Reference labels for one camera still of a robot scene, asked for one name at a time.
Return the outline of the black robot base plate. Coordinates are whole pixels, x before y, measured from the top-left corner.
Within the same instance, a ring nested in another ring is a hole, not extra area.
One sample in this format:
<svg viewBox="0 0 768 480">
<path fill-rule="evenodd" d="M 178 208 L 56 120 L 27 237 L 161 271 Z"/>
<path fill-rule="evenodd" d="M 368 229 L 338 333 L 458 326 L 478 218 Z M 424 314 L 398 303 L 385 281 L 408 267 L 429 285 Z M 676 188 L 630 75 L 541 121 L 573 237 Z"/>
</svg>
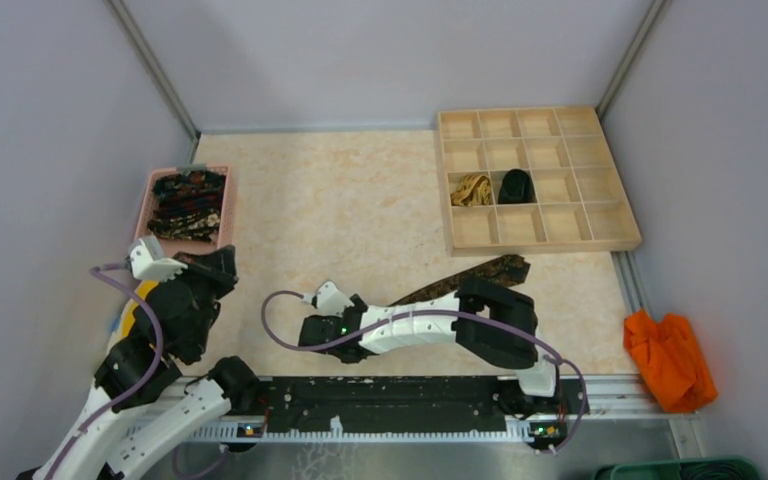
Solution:
<svg viewBox="0 0 768 480">
<path fill-rule="evenodd" d="M 337 418 L 346 433 L 499 432 L 507 418 L 587 412 L 581 383 L 566 379 L 549 397 L 524 394 L 494 376 L 273 377 L 231 407 L 262 416 L 269 433 L 319 433 Z"/>
</svg>

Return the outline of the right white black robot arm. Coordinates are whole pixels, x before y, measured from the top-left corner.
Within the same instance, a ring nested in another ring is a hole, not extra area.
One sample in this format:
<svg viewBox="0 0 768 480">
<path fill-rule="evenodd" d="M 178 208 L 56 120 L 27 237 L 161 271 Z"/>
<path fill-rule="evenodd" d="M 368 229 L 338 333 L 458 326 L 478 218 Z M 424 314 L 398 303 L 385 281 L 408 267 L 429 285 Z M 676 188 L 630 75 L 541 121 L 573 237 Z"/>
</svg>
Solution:
<svg viewBox="0 0 768 480">
<path fill-rule="evenodd" d="M 309 302 L 317 312 L 302 323 L 301 348 L 355 364 L 403 348 L 455 344 L 512 372 L 532 410 L 548 412 L 562 398 L 558 368 L 534 341 L 535 302 L 511 288 L 470 277 L 431 300 L 376 306 L 327 282 Z"/>
</svg>

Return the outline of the dark brown patterned tie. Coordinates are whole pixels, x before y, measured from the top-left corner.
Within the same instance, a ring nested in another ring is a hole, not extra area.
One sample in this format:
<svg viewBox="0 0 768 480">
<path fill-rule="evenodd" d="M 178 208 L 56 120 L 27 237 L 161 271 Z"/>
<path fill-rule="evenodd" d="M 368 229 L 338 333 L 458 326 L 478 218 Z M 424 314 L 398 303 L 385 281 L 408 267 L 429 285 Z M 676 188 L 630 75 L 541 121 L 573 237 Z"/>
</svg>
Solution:
<svg viewBox="0 0 768 480">
<path fill-rule="evenodd" d="M 506 254 L 488 260 L 477 266 L 432 282 L 398 300 L 391 306 L 408 305 L 417 302 L 430 301 L 458 290 L 470 278 L 489 281 L 503 287 L 513 287 L 523 284 L 530 272 L 531 264 L 518 254 Z"/>
</svg>

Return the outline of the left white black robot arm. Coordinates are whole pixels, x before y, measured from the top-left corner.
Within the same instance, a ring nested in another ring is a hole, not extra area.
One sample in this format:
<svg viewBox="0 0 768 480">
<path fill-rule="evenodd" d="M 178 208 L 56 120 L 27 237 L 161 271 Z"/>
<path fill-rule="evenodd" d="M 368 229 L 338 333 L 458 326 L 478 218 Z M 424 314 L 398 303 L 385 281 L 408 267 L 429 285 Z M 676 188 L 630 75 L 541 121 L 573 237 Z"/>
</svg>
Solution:
<svg viewBox="0 0 768 480">
<path fill-rule="evenodd" d="M 91 275 L 136 304 L 134 324 L 95 371 L 84 407 L 41 466 L 21 479 L 139 479 L 206 423 L 245 414 L 260 399 L 260 380 L 238 356 L 220 359 L 174 406 L 134 434 L 136 419 L 204 355 L 221 299 L 237 282 L 236 249 L 166 256 L 153 238 L 135 241 L 119 263 Z"/>
</svg>

